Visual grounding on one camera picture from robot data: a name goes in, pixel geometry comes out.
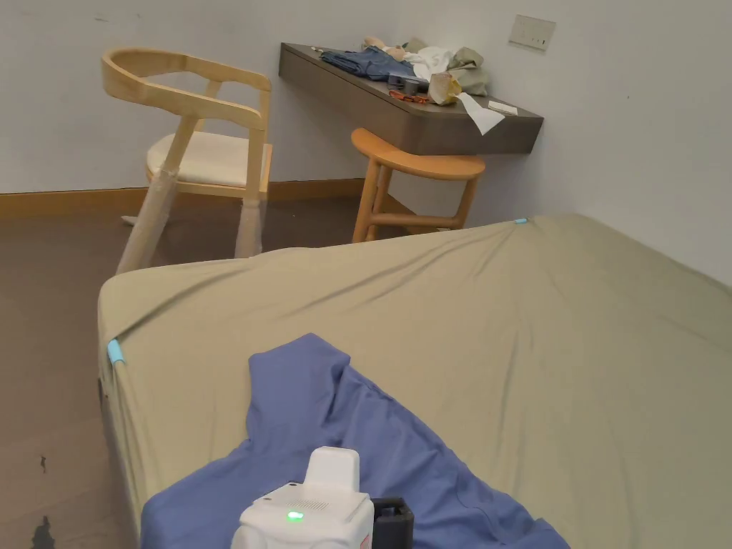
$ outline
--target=bed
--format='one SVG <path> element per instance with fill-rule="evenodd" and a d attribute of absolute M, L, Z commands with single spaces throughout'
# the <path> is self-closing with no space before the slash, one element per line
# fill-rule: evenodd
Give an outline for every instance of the bed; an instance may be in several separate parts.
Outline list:
<path fill-rule="evenodd" d="M 587 217 L 130 272 L 99 322 L 137 527 L 247 437 L 248 358 L 314 332 L 572 547 L 732 546 L 732 290 Z"/>

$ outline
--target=electrical outlet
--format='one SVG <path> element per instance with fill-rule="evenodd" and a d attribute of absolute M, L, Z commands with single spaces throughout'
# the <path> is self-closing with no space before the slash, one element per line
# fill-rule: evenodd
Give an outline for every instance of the electrical outlet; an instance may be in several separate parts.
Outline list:
<path fill-rule="evenodd" d="M 508 41 L 546 51 L 555 27 L 556 23 L 552 21 L 516 15 Z"/>

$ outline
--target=gray desk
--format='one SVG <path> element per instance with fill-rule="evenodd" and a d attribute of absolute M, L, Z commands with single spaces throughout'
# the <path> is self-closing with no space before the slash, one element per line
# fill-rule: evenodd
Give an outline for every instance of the gray desk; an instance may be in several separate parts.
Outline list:
<path fill-rule="evenodd" d="M 506 116 L 481 136 L 462 104 L 440 107 L 399 101 L 389 95 L 384 82 L 358 78 L 325 63 L 307 45 L 282 44 L 280 77 L 412 154 L 528 154 L 544 122 L 519 108 L 518 116 Z M 488 106 L 493 98 L 475 99 Z"/>

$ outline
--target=chair seat cushion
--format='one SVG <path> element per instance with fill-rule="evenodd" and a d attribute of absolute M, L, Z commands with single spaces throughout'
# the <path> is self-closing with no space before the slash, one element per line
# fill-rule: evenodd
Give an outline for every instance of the chair seat cushion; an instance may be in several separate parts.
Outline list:
<path fill-rule="evenodd" d="M 173 135 L 167 135 L 147 152 L 147 168 L 157 173 L 163 166 Z M 269 170 L 272 145 L 265 145 L 262 154 L 260 185 L 266 189 L 264 177 Z M 191 183 L 212 183 L 246 187 L 249 140 L 217 133 L 194 132 L 178 171 L 178 180 Z"/>

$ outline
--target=bed sheet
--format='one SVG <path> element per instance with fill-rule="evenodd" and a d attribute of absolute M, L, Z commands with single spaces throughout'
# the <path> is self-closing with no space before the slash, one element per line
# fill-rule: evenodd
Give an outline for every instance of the bed sheet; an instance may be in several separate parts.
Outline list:
<path fill-rule="evenodd" d="M 578 215 L 110 280 L 137 517 L 246 438 L 249 356 L 308 332 L 572 547 L 732 545 L 732 291 Z"/>

